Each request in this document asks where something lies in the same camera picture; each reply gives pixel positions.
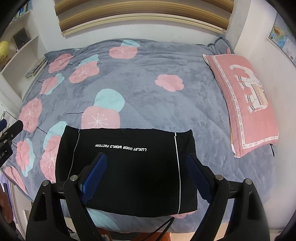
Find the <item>grey floral bed blanket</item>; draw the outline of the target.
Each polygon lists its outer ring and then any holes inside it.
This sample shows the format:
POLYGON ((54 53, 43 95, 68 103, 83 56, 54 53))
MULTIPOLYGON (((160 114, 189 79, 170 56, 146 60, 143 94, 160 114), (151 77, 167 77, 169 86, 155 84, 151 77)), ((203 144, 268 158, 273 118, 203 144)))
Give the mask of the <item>grey floral bed blanket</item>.
MULTIPOLYGON (((23 130, 1 171, 34 200, 44 180, 58 182, 56 159, 66 126, 191 130, 202 164, 230 181, 251 179, 267 202, 275 182, 272 144, 234 156, 226 101, 203 55, 214 54, 205 45, 142 39, 48 52, 18 116, 23 130)), ((106 230, 152 232, 174 217, 170 232, 184 233, 193 232, 206 212, 198 192, 197 201, 194 212, 160 217, 88 211, 106 230)))

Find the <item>dark picture frame on shelf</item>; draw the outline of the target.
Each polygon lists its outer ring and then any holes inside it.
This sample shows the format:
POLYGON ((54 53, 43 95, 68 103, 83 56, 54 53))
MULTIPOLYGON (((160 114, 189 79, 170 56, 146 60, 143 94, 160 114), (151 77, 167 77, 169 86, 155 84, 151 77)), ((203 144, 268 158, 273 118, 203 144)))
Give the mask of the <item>dark picture frame on shelf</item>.
POLYGON ((12 39, 18 50, 31 40, 25 28, 21 28, 12 39))

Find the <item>grey pillow behind pink pillow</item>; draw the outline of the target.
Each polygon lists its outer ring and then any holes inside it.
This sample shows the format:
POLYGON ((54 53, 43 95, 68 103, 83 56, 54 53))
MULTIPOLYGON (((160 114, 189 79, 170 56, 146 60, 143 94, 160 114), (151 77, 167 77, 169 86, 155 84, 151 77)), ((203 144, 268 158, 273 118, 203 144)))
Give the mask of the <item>grey pillow behind pink pillow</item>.
POLYGON ((232 46, 227 40, 225 34, 222 34, 220 37, 218 37, 214 43, 208 44, 207 47, 210 48, 214 55, 234 53, 232 46))

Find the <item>white bedside shelf unit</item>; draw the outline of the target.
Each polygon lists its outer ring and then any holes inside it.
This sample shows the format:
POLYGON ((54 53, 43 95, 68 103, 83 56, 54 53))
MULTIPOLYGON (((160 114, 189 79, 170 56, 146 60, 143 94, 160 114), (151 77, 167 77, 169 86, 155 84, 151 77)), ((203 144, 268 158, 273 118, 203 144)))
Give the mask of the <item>white bedside shelf unit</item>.
POLYGON ((46 48, 37 29, 32 1, 1 1, 1 7, 8 4, 12 4, 11 9, 1 10, 1 41, 8 41, 10 48, 1 64, 1 104, 17 115, 40 72, 28 74, 42 62, 46 48), (18 50, 12 37, 21 28, 27 30, 31 40, 18 50))

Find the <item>pink elephant pillow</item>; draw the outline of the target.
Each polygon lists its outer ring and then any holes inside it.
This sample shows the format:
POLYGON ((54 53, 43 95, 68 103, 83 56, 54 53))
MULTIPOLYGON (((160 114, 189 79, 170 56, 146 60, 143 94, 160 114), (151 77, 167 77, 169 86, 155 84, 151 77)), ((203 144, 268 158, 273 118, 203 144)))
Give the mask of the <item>pink elephant pillow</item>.
POLYGON ((226 101, 234 156, 241 158, 263 145, 275 145, 280 133, 273 106, 248 59, 236 54, 203 58, 226 101))

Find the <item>yellow round object on shelf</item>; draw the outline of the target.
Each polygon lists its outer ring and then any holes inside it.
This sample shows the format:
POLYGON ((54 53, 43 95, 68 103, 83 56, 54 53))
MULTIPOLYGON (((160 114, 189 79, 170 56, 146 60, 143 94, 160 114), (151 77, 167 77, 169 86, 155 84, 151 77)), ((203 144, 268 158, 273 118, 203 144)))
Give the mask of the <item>yellow round object on shelf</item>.
POLYGON ((9 43, 8 41, 0 42, 0 64, 3 64, 9 54, 9 43))

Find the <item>black hooded jacket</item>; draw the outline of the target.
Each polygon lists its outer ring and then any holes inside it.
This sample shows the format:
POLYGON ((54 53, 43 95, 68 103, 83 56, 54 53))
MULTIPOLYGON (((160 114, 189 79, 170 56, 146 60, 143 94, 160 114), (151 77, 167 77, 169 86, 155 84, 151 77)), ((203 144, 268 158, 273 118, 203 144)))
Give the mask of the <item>black hooded jacket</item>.
POLYGON ((197 210, 197 189, 186 158, 196 152, 191 130, 66 126, 56 159, 56 180, 78 175, 103 153, 107 167, 88 208, 137 217, 197 210))

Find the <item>colourful wall map poster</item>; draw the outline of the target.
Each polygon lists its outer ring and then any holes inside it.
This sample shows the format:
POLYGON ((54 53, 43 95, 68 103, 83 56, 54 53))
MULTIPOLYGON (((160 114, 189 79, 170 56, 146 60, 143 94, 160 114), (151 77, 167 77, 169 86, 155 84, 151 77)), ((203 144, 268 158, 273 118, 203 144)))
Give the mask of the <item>colourful wall map poster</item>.
POLYGON ((277 13, 273 27, 268 37, 295 66, 296 45, 291 30, 277 13))

